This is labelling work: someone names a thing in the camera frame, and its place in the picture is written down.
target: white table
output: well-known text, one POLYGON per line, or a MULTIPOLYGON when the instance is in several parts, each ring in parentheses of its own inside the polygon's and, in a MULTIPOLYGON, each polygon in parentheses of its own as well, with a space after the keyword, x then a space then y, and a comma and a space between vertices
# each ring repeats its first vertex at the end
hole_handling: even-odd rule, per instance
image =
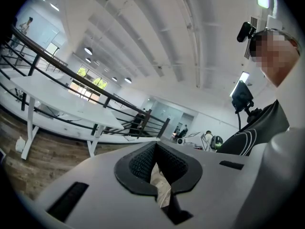
POLYGON ((105 127, 123 130, 124 127, 114 117, 112 112, 103 108, 100 104, 92 104, 78 96, 69 93, 59 84, 49 80, 43 75, 24 76, 12 78, 12 83, 30 96, 28 108, 28 140, 22 151, 21 158, 26 159, 39 129, 33 130, 33 112, 35 100, 68 115, 84 119, 98 125, 93 142, 87 141, 90 156, 94 156, 94 150, 105 127))

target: metal handrail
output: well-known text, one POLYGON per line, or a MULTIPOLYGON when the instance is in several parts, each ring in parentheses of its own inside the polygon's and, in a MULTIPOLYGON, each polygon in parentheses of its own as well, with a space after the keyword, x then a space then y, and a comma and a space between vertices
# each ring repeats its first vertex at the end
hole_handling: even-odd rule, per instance
MULTIPOLYGON (((40 47, 38 44, 36 44, 34 41, 32 41, 31 39, 29 39, 28 37, 26 37, 25 35, 23 35, 23 34, 22 34, 21 32, 19 32, 16 28, 12 27, 12 31, 13 31, 13 34, 15 35, 15 37, 18 38, 22 43, 24 43, 24 47, 27 46, 28 49, 32 50, 34 53, 37 54, 36 57, 35 57, 34 62, 31 63, 31 62, 29 62, 28 60, 26 60, 26 59, 24 58, 24 56, 21 55, 21 53, 18 53, 19 51, 17 51, 17 50, 15 50, 15 49, 13 49, 12 47, 10 47, 8 43, 6 43, 6 42, 4 43, 4 44, 6 45, 7 48, 11 49, 11 50, 17 55, 17 59, 21 59, 21 60, 25 61, 25 63, 29 64, 29 66, 31 66, 31 67, 30 67, 30 71, 29 71, 29 75, 32 75, 34 69, 36 69, 38 72, 42 73, 43 75, 47 76, 48 78, 50 78, 51 80, 55 81, 56 83, 62 85, 63 87, 65 87, 65 88, 67 88, 67 89, 69 89, 69 90, 75 92, 76 94, 79 94, 79 95, 81 95, 81 96, 83 96, 83 97, 85 97, 85 98, 87 98, 87 99, 89 99, 89 100, 91 100, 91 101, 93 101, 93 102, 96 102, 96 103, 98 103, 98 104, 101 104, 101 105, 103 105, 104 107, 108 107, 108 108, 113 109, 113 110, 115 110, 115 111, 121 112, 122 114, 132 116, 133 118, 138 118, 138 117, 135 117, 135 116, 133 116, 133 115, 131 115, 131 114, 125 113, 125 112, 123 112, 123 111, 120 111, 120 110, 118 110, 118 109, 115 109, 115 108, 112 108, 112 107, 108 106, 109 101, 110 101, 110 100, 114 100, 114 101, 116 101, 116 102, 118 102, 118 103, 120 103, 120 104, 122 104, 122 105, 124 105, 124 106, 126 106, 126 107, 128 107, 128 108, 131 108, 131 109, 133 109, 133 110, 135 110, 135 111, 137 111, 137 112, 139 112, 139 113, 144 114, 144 116, 145 116, 144 119, 143 119, 143 118, 138 118, 138 119, 142 119, 142 120, 143 120, 143 124, 138 124, 138 125, 141 125, 141 126, 142 126, 142 129, 138 130, 138 129, 134 129, 134 128, 125 128, 125 129, 130 129, 130 130, 138 130, 138 131, 139 131, 139 134, 128 134, 128 135, 137 136, 137 138, 139 138, 140 136, 151 136, 151 135, 143 135, 143 134, 142 134, 142 131, 143 131, 143 129, 147 126, 146 124, 147 124, 148 122, 149 122, 149 123, 152 123, 152 124, 154 124, 154 125, 159 125, 159 124, 156 124, 156 123, 154 123, 154 122, 148 121, 150 118, 155 119, 156 121, 163 123, 163 125, 159 125, 159 126, 161 126, 161 129, 159 129, 159 128, 154 128, 154 127, 149 126, 150 128, 154 128, 154 129, 156 129, 156 130, 160 130, 159 132, 156 132, 156 131, 150 131, 150 132, 158 133, 157 137, 161 137, 161 135, 163 134, 163 132, 164 132, 164 130, 165 130, 165 128, 166 128, 166 126, 167 126, 167 124, 168 124, 168 122, 169 122, 169 119, 167 119, 167 120, 164 122, 164 121, 162 121, 162 120, 160 120, 160 119, 158 119, 158 118, 156 118, 156 117, 154 117, 154 116, 151 116, 151 115, 150 115, 150 112, 144 112, 144 111, 142 111, 141 109, 137 108, 136 106, 134 106, 133 104, 131 104, 131 103, 129 103, 128 101, 124 100, 123 98, 119 97, 118 95, 116 95, 116 94, 110 94, 110 93, 108 93, 107 91, 105 91, 105 90, 103 90, 103 89, 97 87, 96 85, 92 84, 91 82, 87 81, 87 80, 84 79, 83 77, 79 76, 78 74, 72 72, 70 69, 68 69, 67 67, 65 67, 65 66, 61 63, 60 60, 58 60, 56 57, 54 57, 54 55, 51 55, 51 56, 50 56, 50 54, 49 54, 49 53, 46 53, 46 51, 45 51, 43 48, 41 48, 41 47, 40 47), (94 99, 92 99, 92 98, 90 98, 90 97, 88 97, 88 96, 85 96, 84 94, 81 94, 81 93, 77 92, 76 90, 74 90, 74 89, 72 89, 72 88, 70 88, 70 87, 64 85, 63 83, 61 83, 61 82, 59 82, 58 80, 54 79, 53 77, 49 76, 46 72, 44 72, 44 71, 40 70, 38 67, 36 67, 37 62, 39 61, 40 58, 42 58, 42 59, 44 59, 46 62, 48 62, 49 65, 52 65, 52 66, 54 67, 54 70, 55 70, 55 68, 56 68, 56 69, 58 69, 59 71, 62 71, 62 72, 64 72, 64 73, 66 73, 68 76, 74 78, 76 81, 79 81, 79 82, 82 83, 83 85, 85 85, 85 86, 91 88, 94 92, 98 92, 98 93, 100 93, 100 94, 103 94, 103 95, 107 96, 108 98, 107 98, 106 102, 105 102, 105 103, 100 103, 100 102, 98 102, 98 101, 96 101, 96 100, 94 100, 94 99)), ((4 61, 5 61, 9 66, 11 66, 14 70, 16 70, 16 71, 17 71, 18 73, 20 73, 21 75, 26 76, 23 72, 19 71, 18 68, 16 68, 16 65, 15 65, 15 66, 12 65, 12 64, 5 58, 4 55, 2 55, 1 57, 2 57, 2 58, 4 59, 4 61)), ((7 76, 7 74, 5 74, 5 72, 3 72, 2 70, 1 70, 1 73, 2 73, 5 77, 7 77, 8 79, 10 79, 10 78, 7 76)), ((25 106, 25 105, 28 105, 28 103, 26 103, 26 94, 23 94, 22 103, 21 103, 21 109, 22 109, 22 110, 24 110, 24 106, 25 106)), ((66 122, 66 123, 69 123, 69 124, 72 124, 72 125, 77 125, 77 126, 80 126, 80 127, 84 127, 84 128, 91 129, 91 130, 92 130, 92 132, 91 132, 92 135, 93 135, 94 132, 96 131, 97 125, 94 125, 94 127, 92 128, 92 127, 88 127, 88 126, 84 126, 84 125, 80 125, 80 124, 76 124, 76 123, 73 123, 73 122, 70 122, 70 121, 63 120, 63 119, 61 119, 61 118, 58 118, 57 116, 52 116, 52 115, 50 115, 49 113, 44 112, 44 111, 39 110, 39 109, 35 109, 35 111, 39 111, 39 112, 41 112, 41 113, 44 113, 44 114, 47 115, 47 116, 50 116, 50 117, 52 117, 52 118, 58 119, 58 120, 60 120, 60 121, 63 121, 63 122, 66 122)))
POLYGON ((120 97, 119 95, 117 95, 117 94, 113 94, 113 96, 116 96, 117 98, 120 98, 120 99, 122 99, 124 102, 126 102, 126 103, 128 103, 128 104, 131 104, 130 102, 128 102, 128 101, 126 101, 125 99, 123 99, 122 97, 120 97))
MULTIPOLYGON (((32 41, 31 39, 29 39, 26 35, 22 34, 20 31, 18 31, 14 26, 11 26, 11 30, 14 34, 14 36, 16 36, 21 42, 23 42, 24 44, 27 45, 27 47, 29 49, 31 49, 32 51, 34 51, 35 53, 37 53, 41 58, 45 59, 46 61, 48 61, 49 63, 51 63, 53 66, 55 66, 56 68, 58 68, 59 70, 61 70, 62 72, 66 73, 68 76, 78 80, 79 82, 83 83, 84 85, 92 88, 93 90, 97 91, 98 93, 109 97, 135 111, 138 111, 144 115, 147 115, 147 113, 141 109, 138 109, 137 107, 133 106, 132 104, 126 103, 125 101, 121 100, 118 97, 115 97, 113 94, 110 94, 109 92, 99 88, 98 86, 94 85, 93 83, 87 81, 86 79, 84 79, 83 77, 79 76, 77 73, 71 71, 70 69, 68 69, 67 67, 63 66, 63 64, 61 64, 60 62, 58 62, 57 60, 55 60, 53 57, 49 56, 48 54, 46 54, 44 52, 44 49, 41 48, 37 43, 35 43, 34 41, 32 41)), ((157 121, 160 121, 161 123, 164 123, 164 121, 154 117, 154 116, 150 116, 150 118, 155 119, 157 121)))

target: wooden floor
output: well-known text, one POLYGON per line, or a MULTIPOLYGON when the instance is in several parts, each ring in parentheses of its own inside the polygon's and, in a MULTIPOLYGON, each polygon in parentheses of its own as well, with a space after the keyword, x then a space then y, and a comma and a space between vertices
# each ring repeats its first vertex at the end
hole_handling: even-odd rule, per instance
MULTIPOLYGON (((13 187, 31 199, 52 181, 89 158, 87 144, 38 131, 27 160, 15 150, 19 137, 27 140, 27 126, 0 109, 0 148, 6 154, 2 163, 13 187)), ((128 145, 97 145, 95 154, 128 145)))

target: green trees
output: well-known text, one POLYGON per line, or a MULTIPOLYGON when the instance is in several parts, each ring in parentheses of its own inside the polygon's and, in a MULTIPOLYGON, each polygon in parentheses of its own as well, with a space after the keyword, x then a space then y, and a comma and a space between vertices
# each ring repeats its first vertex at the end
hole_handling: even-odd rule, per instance
POLYGON ((80 68, 78 71, 77 71, 77 74, 84 77, 86 75, 86 69, 85 68, 80 68))
POLYGON ((94 85, 97 85, 99 88, 105 89, 107 82, 104 82, 101 78, 96 78, 92 82, 94 85))

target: white table leg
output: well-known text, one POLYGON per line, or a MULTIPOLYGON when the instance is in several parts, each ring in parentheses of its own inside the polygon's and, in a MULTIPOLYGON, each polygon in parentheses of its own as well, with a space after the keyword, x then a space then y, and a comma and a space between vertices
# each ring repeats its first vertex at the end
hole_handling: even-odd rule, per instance
POLYGON ((26 142, 26 144, 25 144, 25 146, 24 146, 24 149, 23 149, 23 151, 22 151, 22 154, 21 154, 21 158, 22 158, 22 159, 27 159, 28 153, 29 153, 29 150, 30 150, 30 147, 31 147, 31 145, 32 145, 32 142, 33 142, 33 140, 34 140, 34 137, 35 137, 35 135, 36 135, 38 129, 39 129, 39 127, 36 126, 36 127, 34 128, 33 132, 32 132, 32 133, 33 133, 33 138, 32 138, 32 139, 29 139, 29 138, 28 138, 28 140, 27 140, 27 142, 26 142))
POLYGON ((24 149, 22 151, 22 154, 21 154, 22 159, 27 159, 33 139, 39 129, 39 127, 36 126, 33 130, 34 104, 35 104, 35 99, 31 97, 30 102, 29 102, 29 108, 28 108, 28 140, 27 140, 27 142, 24 146, 24 149))
POLYGON ((94 156, 94 151, 95 151, 96 145, 101 137, 101 134, 102 134, 104 128, 105 128, 105 126, 99 125, 98 130, 95 132, 95 136, 94 136, 92 144, 90 141, 87 141, 90 157, 94 156))
POLYGON ((33 139, 33 114, 34 114, 35 98, 30 97, 28 108, 28 139, 33 139))

